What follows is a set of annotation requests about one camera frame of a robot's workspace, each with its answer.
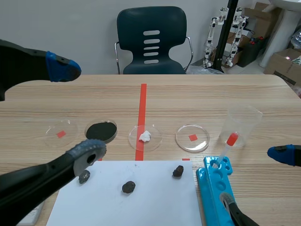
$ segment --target chair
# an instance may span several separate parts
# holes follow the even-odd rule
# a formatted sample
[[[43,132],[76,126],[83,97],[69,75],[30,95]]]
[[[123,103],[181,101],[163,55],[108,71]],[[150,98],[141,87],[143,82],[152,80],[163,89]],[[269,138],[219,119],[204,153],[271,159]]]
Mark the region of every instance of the chair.
[[[186,36],[186,15],[173,6],[128,8],[117,17],[119,41],[115,43],[118,74],[120,74],[117,44],[133,53],[133,61],[124,74],[185,74],[187,67],[169,58],[169,50],[188,39],[191,59],[193,50]]]

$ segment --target white substance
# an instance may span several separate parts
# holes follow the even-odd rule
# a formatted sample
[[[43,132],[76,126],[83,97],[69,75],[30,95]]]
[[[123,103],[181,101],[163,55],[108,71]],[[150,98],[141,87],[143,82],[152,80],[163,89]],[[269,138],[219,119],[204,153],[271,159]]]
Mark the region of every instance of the white substance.
[[[146,130],[144,133],[142,133],[140,135],[139,140],[141,140],[143,142],[150,141],[151,140],[151,133]]]

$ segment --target white robot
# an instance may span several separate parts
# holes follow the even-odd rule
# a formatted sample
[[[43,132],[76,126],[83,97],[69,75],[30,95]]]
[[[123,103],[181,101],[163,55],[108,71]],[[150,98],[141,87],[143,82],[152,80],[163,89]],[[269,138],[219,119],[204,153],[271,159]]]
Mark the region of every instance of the white robot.
[[[213,51],[212,40],[213,40],[213,35],[214,35],[214,29],[215,29],[216,25],[223,25],[224,24],[224,21],[227,18],[228,11],[229,11],[228,8],[221,8],[220,16],[219,17],[212,17],[212,19],[211,19],[208,38],[205,42],[206,48],[205,48],[205,54],[204,54],[204,60],[203,60],[204,68],[208,68],[208,67],[212,66],[211,63],[210,63],[210,57],[211,57],[211,53]],[[237,53],[238,45],[239,45],[240,38],[241,38],[241,32],[242,32],[244,26],[246,25],[246,18],[244,16],[241,16],[241,13],[242,13],[242,8],[238,7],[235,11],[233,22],[232,22],[232,24],[237,25],[238,28],[237,28],[237,31],[235,33],[235,39],[232,42],[231,53],[227,57],[226,62],[225,62],[230,67],[233,66],[232,60],[233,60],[233,58],[235,57],[235,55]]]

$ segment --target dropper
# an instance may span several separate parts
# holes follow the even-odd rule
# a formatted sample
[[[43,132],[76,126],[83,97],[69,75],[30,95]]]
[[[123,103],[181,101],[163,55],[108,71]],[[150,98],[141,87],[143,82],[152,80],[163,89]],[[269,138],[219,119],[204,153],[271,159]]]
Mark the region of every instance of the dropper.
[[[238,133],[231,133],[231,135],[229,136],[227,143],[225,145],[225,148],[223,149],[220,157],[218,157],[218,159],[216,160],[215,164],[213,165],[214,168],[218,168],[222,159],[225,157],[225,155],[227,154],[227,152],[231,149],[231,147],[235,144],[235,142],[238,139]]]

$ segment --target dark rock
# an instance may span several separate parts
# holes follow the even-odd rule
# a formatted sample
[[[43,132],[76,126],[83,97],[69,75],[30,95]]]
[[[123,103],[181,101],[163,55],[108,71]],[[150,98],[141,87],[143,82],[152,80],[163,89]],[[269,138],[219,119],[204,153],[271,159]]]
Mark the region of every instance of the dark rock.
[[[126,182],[126,183],[122,186],[122,191],[123,191],[124,193],[129,194],[129,193],[132,193],[132,192],[133,192],[133,190],[135,189],[135,187],[136,187],[136,185],[135,185],[135,183],[134,183],[133,181],[128,181],[128,182]]]
[[[178,166],[174,172],[173,172],[173,176],[174,177],[180,177],[182,176],[182,173],[184,172],[184,167],[183,166]]]
[[[84,170],[79,176],[79,183],[83,184],[90,178],[90,172],[88,170]]]

